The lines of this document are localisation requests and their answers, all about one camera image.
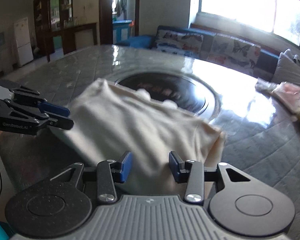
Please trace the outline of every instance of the refrigerator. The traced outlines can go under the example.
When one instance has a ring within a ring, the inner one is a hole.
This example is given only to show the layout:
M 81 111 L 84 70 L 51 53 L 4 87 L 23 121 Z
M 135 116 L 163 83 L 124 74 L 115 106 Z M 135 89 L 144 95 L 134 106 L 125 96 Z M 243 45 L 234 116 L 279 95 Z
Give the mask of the refrigerator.
M 22 67 L 33 60 L 28 18 L 15 22 L 13 27 L 18 66 Z

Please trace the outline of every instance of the doorway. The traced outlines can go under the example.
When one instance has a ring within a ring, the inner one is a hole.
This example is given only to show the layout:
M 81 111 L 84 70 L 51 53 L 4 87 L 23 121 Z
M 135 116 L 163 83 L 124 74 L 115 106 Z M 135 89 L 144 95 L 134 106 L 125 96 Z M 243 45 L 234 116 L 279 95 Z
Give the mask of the doorway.
M 139 0 L 99 0 L 100 43 L 138 35 Z

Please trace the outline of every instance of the circular mount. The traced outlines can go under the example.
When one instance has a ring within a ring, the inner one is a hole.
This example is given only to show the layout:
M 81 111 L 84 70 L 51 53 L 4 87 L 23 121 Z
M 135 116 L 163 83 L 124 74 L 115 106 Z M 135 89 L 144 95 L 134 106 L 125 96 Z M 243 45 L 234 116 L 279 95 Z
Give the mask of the circular mount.
M 68 182 L 43 180 L 6 205 L 12 230 L 32 238 L 56 238 L 79 228 L 92 210 L 90 199 Z
M 247 237 L 287 232 L 295 215 L 293 202 L 256 179 L 225 182 L 209 203 L 211 218 L 225 230 Z

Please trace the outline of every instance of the window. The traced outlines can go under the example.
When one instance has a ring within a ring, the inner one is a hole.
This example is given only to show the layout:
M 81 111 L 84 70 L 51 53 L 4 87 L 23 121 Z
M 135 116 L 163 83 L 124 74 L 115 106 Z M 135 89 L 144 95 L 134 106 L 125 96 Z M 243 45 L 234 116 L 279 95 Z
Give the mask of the window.
M 300 0 L 202 0 L 201 11 L 274 33 L 300 46 Z

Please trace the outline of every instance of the wooden cabinet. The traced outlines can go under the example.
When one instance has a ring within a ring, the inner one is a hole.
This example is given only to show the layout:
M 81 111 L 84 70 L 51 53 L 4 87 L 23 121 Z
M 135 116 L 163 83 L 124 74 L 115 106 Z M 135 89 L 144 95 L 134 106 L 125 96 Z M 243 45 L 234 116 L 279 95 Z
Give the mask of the wooden cabinet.
M 63 22 L 73 16 L 72 0 L 58 0 L 59 2 L 59 28 L 63 29 Z M 51 28 L 51 6 L 50 0 L 34 0 L 34 26 L 37 40 L 37 47 L 43 54 L 51 54 L 55 52 L 53 46 L 52 35 L 47 35 L 55 31 L 55 28 Z

